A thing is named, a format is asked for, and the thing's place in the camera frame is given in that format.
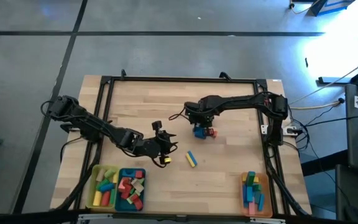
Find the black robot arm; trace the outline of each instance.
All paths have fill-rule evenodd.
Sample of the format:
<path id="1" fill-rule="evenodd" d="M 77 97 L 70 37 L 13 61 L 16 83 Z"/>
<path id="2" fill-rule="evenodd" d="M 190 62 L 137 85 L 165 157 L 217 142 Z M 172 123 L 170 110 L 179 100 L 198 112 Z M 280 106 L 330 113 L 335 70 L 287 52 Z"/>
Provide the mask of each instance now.
<path id="1" fill-rule="evenodd" d="M 260 110 L 272 120 L 272 125 L 267 128 L 266 141 L 274 146 L 283 144 L 283 120 L 288 116 L 288 101 L 282 95 L 271 92 L 262 92 L 249 96 L 220 97 L 216 95 L 206 96 L 198 103 L 186 102 L 185 114 L 191 124 L 195 124 L 195 135 L 212 135 L 214 116 L 219 116 L 225 110 L 255 108 Z"/>
<path id="2" fill-rule="evenodd" d="M 78 128 L 81 136 L 91 142 L 97 142 L 101 139 L 101 135 L 105 135 L 119 149 L 131 153 L 133 157 L 149 156 L 154 161 L 156 157 L 160 156 L 160 163 L 168 164 L 170 158 L 167 154 L 177 148 L 177 142 L 170 141 L 170 137 L 175 135 L 160 130 L 161 121 L 152 123 L 155 137 L 143 139 L 143 134 L 138 131 L 129 128 L 117 128 L 87 112 L 73 97 L 59 96 L 54 102 L 50 103 L 52 105 L 44 115 L 55 121 L 68 122 L 61 125 L 66 132 L 70 128 Z"/>

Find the yellow block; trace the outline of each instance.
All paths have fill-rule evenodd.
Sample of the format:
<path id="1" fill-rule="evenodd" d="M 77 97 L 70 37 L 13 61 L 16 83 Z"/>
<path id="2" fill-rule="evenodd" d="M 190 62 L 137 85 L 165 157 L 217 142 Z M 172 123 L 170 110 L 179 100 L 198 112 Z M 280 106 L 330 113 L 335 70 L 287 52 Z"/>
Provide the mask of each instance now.
<path id="1" fill-rule="evenodd" d="M 193 162 L 193 160 L 191 160 L 191 157 L 189 156 L 188 153 L 186 153 L 186 158 L 187 158 L 187 160 L 189 161 L 191 167 L 195 167 L 195 166 L 196 166 L 196 165 L 194 165 L 194 162 Z"/>
<path id="2" fill-rule="evenodd" d="M 112 177 L 112 182 L 115 184 L 118 183 L 118 175 L 119 175 L 118 172 L 116 172 Z"/>
<path id="3" fill-rule="evenodd" d="M 100 206 L 100 201 L 102 200 L 102 192 L 96 191 L 94 193 L 93 206 Z"/>

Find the concrete floor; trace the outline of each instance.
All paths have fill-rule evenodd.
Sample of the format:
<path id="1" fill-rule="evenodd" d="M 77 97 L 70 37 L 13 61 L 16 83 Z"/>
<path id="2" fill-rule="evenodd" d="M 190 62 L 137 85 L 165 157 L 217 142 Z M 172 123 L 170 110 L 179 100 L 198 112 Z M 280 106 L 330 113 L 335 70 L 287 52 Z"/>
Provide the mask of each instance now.
<path id="1" fill-rule="evenodd" d="M 72 31 L 81 2 L 0 0 L 0 30 Z M 346 11 L 320 17 L 295 15 L 287 7 L 281 0 L 89 1 L 80 31 L 304 33 L 280 37 L 270 33 L 253 37 L 78 36 L 59 94 L 78 96 L 84 75 L 118 75 L 122 68 L 130 76 L 217 77 L 225 71 L 233 78 L 282 79 L 286 96 L 293 101 L 319 88 L 317 77 L 340 77 L 358 65 L 358 0 Z M 297 4 L 296 10 L 306 7 Z M 313 37 L 316 32 L 325 34 Z M 5 140 L 0 146 L 0 213 L 10 212 L 14 205 L 40 128 L 39 106 L 51 95 L 69 38 L 0 35 L 0 138 Z M 341 86 L 330 87 L 296 105 L 330 103 L 343 93 Z M 294 111 L 294 117 L 307 123 L 322 111 Z M 320 120 L 341 118 L 344 111 L 340 106 Z M 49 209 L 59 150 L 67 140 L 58 125 L 49 126 L 24 212 Z M 347 147 L 344 121 L 313 126 L 310 134 L 318 156 Z M 314 158 L 309 149 L 301 153 L 303 162 Z M 332 187 L 318 189 L 317 182 Z M 332 213 L 321 215 L 327 214 L 324 209 L 335 212 L 331 179 L 316 174 L 307 177 L 306 184 L 316 215 L 332 217 Z M 327 198 L 332 203 L 323 203 Z"/>

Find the wooden table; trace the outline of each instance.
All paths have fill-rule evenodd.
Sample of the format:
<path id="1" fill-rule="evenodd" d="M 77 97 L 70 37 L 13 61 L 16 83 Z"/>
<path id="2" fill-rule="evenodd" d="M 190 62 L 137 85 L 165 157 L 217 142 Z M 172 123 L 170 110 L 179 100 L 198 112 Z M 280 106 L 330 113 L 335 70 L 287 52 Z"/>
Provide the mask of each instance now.
<path id="1" fill-rule="evenodd" d="M 79 102 L 94 111 L 101 76 L 84 78 Z M 284 94 L 281 80 L 267 80 L 268 90 Z M 145 138 L 154 136 L 151 123 L 161 120 L 163 129 L 177 134 L 178 150 L 170 154 L 172 163 L 161 169 L 150 158 L 131 158 L 104 138 L 100 164 L 119 167 L 143 167 L 147 171 L 144 213 L 187 215 L 242 215 L 239 203 L 239 174 L 248 170 L 265 171 L 262 143 L 255 109 L 225 111 L 214 120 L 216 139 L 196 139 L 192 125 L 184 118 L 169 121 L 185 101 L 197 102 L 207 95 L 253 95 L 254 88 L 244 83 L 179 83 L 179 82 L 114 82 L 108 120 L 115 126 L 135 129 Z M 107 94 L 104 94 L 101 111 Z M 70 133 L 68 140 L 77 138 Z M 295 140 L 285 137 L 295 144 Z M 59 206 L 77 184 L 83 163 L 86 141 L 65 148 L 51 208 Z M 304 210 L 311 213 L 298 152 L 280 146 L 285 183 Z M 198 166 L 191 168 L 185 154 L 191 150 Z M 279 189 L 275 188 L 278 211 L 283 213 Z M 81 208 L 85 207 L 88 184 L 85 185 Z"/>

